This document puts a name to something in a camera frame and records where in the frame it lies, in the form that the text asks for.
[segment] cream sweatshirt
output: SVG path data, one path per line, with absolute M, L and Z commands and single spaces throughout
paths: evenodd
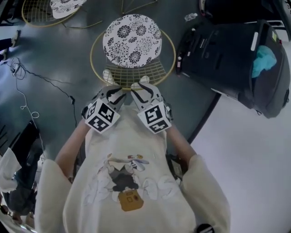
M 216 233 L 230 231 L 230 210 L 201 156 L 181 187 L 166 162 L 166 133 L 153 135 L 130 106 L 104 134 L 90 130 L 86 159 L 71 184 L 46 160 L 36 198 L 39 233 L 192 233 L 197 213 Z

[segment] sweatshirt sleeve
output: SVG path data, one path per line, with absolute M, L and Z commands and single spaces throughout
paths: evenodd
M 8 148 L 3 157 L 0 156 L 0 191 L 10 192 L 16 189 L 17 181 L 14 173 L 21 169 L 15 154 Z
M 35 228 L 56 233 L 63 228 L 63 209 L 71 188 L 59 165 L 46 160 L 42 167 L 35 205 Z
M 229 203 L 200 155 L 191 158 L 182 192 L 189 205 L 216 233 L 230 232 Z

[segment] blue cloth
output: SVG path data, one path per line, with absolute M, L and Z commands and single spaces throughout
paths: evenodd
M 259 46 L 251 77 L 257 78 L 263 70 L 270 70 L 276 63 L 277 59 L 273 51 L 267 46 Z

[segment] white floor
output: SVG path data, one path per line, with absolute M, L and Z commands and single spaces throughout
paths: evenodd
M 192 146 L 231 206 L 232 233 L 291 229 L 291 103 L 275 119 L 222 97 Z

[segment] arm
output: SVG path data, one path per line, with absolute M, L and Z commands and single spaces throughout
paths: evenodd
M 175 126 L 167 130 L 167 135 L 174 144 L 179 158 L 188 165 L 181 189 L 189 205 L 205 223 L 213 226 L 215 232 L 230 232 L 228 201 L 202 157 L 196 154 Z
M 71 188 L 68 177 L 89 129 L 85 121 L 81 120 L 55 162 L 49 159 L 44 162 L 35 204 L 37 232 L 55 233 L 63 227 L 62 213 Z
M 189 165 L 189 161 L 192 156 L 196 155 L 196 152 L 187 142 L 184 136 L 179 132 L 175 125 L 172 125 L 171 128 L 166 130 L 168 138 L 173 143 L 178 157 L 185 161 Z
M 61 148 L 57 155 L 55 162 L 59 165 L 63 174 L 68 178 L 73 170 L 76 157 L 82 142 L 84 141 L 87 132 L 90 127 L 85 124 L 85 120 L 82 119 L 74 130 L 70 138 Z

